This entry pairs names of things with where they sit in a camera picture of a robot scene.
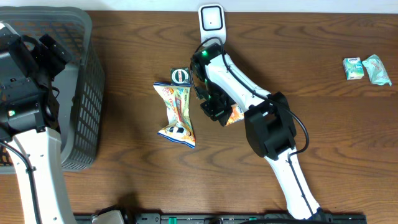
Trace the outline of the orange small snack pack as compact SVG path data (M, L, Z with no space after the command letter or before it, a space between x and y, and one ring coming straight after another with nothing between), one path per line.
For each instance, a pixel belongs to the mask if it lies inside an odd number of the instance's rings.
M238 104L234 104L232 106L232 113L227 120L226 125L229 126L230 124L237 123L238 121L242 121L244 119L244 112L239 107Z

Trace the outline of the orange wet wipes pack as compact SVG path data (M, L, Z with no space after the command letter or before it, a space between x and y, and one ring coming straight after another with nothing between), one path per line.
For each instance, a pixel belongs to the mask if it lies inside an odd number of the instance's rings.
M153 87L165 103L169 121L158 135L194 149L196 139L189 116L191 85L155 82Z

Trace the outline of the dark round-label can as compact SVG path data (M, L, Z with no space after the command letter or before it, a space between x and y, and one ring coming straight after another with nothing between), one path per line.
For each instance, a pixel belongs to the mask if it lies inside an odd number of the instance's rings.
M170 69L171 81L176 85L188 85L190 84L190 72L189 68L171 68Z

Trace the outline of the teal small tissue pack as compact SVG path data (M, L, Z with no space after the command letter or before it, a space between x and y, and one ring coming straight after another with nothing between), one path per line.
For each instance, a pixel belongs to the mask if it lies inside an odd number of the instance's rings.
M363 65L359 57L344 58L343 68L345 70L347 80L359 80L364 77Z

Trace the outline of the mint green snack packet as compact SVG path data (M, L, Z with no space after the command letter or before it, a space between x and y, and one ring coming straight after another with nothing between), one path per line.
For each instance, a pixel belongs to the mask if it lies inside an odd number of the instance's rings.
M376 54L373 54L366 60L362 61L362 64L365 67L372 84L380 86L385 84L388 84L389 86L392 85L381 59Z

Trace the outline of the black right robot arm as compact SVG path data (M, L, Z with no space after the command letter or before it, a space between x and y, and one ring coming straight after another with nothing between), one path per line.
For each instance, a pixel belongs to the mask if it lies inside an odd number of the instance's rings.
M306 138L308 131L290 110L286 97L270 93L238 69L222 43L202 43L191 57L190 71L204 83L196 93L201 108L213 121L225 126L233 105L244 113L246 139L252 150L274 171L284 193L288 212L298 220L314 220L320 209L301 170L296 148L298 124Z

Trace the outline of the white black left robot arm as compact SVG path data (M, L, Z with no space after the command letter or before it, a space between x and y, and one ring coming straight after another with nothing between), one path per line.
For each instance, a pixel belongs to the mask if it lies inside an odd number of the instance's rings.
M1 24L1 146L17 175L26 223L124 223L120 210L74 215L61 165L59 103L52 83L72 56L51 36Z

